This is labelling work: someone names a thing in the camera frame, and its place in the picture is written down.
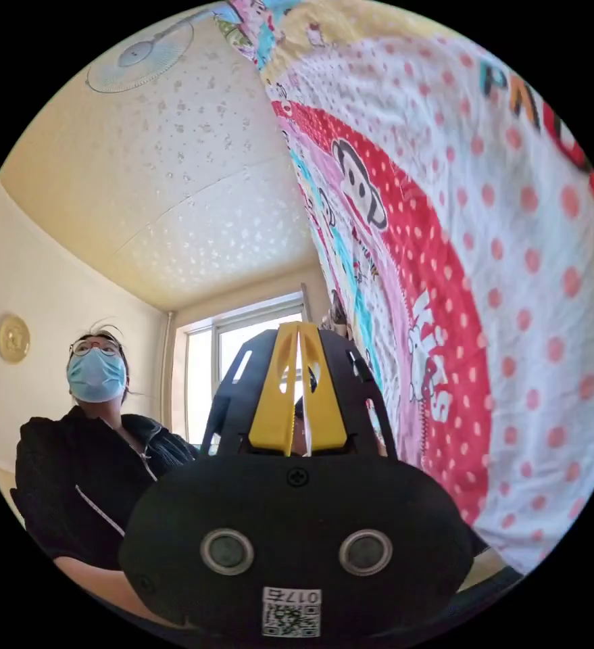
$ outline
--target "screw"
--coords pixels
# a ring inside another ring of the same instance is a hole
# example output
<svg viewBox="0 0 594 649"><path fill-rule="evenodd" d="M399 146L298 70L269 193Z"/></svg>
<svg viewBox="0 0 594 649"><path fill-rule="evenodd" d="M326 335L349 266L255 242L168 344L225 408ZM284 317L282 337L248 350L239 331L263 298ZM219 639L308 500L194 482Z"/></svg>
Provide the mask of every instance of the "screw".
<svg viewBox="0 0 594 649"><path fill-rule="evenodd" d="M137 577L137 581L139 582L139 587L143 592L145 592L147 595L154 595L155 593L155 585L153 582L146 577L146 575L139 575Z"/></svg>
<svg viewBox="0 0 594 649"><path fill-rule="evenodd" d="M291 487L303 487L308 484L308 472L302 468L291 468L288 471L288 484Z"/></svg>

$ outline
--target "window pane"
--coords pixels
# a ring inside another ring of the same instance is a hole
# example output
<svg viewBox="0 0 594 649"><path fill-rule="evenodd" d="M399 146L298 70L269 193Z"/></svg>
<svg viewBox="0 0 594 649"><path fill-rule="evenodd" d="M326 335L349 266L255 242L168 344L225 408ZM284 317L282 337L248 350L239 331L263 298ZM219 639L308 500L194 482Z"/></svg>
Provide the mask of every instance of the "window pane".
<svg viewBox="0 0 594 649"><path fill-rule="evenodd" d="M258 336L267 329L278 329L278 326L284 322L301 322L301 313L294 313L291 316L283 316L274 320L266 320L257 324L251 324L248 327L240 327L232 331L226 331L220 334L220 376L222 380L228 372L231 364L236 358L239 349L250 338ZM297 368L301 367L301 354L297 354Z"/></svg>
<svg viewBox="0 0 594 649"><path fill-rule="evenodd" d="M191 444L202 442L211 410L211 339L211 329L189 335L187 429Z"/></svg>
<svg viewBox="0 0 594 649"><path fill-rule="evenodd" d="M285 394L285 391L288 389L288 386L286 383L281 383L279 386L281 388L281 391ZM303 382L302 381L295 381L295 403L299 401L303 397Z"/></svg>

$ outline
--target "window frame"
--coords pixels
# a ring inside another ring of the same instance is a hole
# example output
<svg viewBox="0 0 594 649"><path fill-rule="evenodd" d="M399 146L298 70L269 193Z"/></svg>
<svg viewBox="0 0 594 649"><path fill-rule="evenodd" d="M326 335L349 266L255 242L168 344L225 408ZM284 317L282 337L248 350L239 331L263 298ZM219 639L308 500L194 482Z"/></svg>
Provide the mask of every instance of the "window frame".
<svg viewBox="0 0 594 649"><path fill-rule="evenodd" d="M276 320L277 318L284 318L301 314L302 322L310 322L310 307L307 301L305 287L302 287L298 293L291 293L281 297L277 297L264 302L257 302L249 306L237 309L219 316L196 322L186 330L186 362L184 366L184 437L189 439L189 395L187 391L187 377L189 375L189 345L191 344L191 337L198 333L210 330L211 335L211 398L216 395L216 391L220 386L222 378L220 376L220 361L221 361L221 336L224 333L258 325L261 322L268 322L269 320ZM297 370L297 381L302 379L301 370Z"/></svg>

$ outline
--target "yellow robot part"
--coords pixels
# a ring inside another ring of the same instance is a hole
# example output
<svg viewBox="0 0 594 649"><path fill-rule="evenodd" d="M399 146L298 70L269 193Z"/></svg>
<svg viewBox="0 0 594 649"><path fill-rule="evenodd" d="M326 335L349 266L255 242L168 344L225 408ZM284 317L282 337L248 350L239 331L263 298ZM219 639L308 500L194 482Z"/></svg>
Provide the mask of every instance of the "yellow robot part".
<svg viewBox="0 0 594 649"><path fill-rule="evenodd" d="M346 430L319 331L311 322L288 322L279 326L270 367L249 432L249 443L254 448L290 455L295 424L297 343L300 343L304 376L303 413L308 450L312 453L343 448L347 440ZM315 392L308 380L308 368L317 379ZM280 384L286 369L287 386L282 392Z"/></svg>

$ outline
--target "textured ceiling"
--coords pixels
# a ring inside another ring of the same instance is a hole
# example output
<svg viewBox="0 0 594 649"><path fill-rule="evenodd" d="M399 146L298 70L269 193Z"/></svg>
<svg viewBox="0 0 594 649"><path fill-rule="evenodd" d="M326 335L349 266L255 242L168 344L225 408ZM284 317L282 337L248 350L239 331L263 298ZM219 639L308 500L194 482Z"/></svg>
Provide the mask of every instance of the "textured ceiling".
<svg viewBox="0 0 594 649"><path fill-rule="evenodd" d="M0 172L56 241L164 310L316 259L262 82L212 20L139 88L99 94L85 76L43 108Z"/></svg>

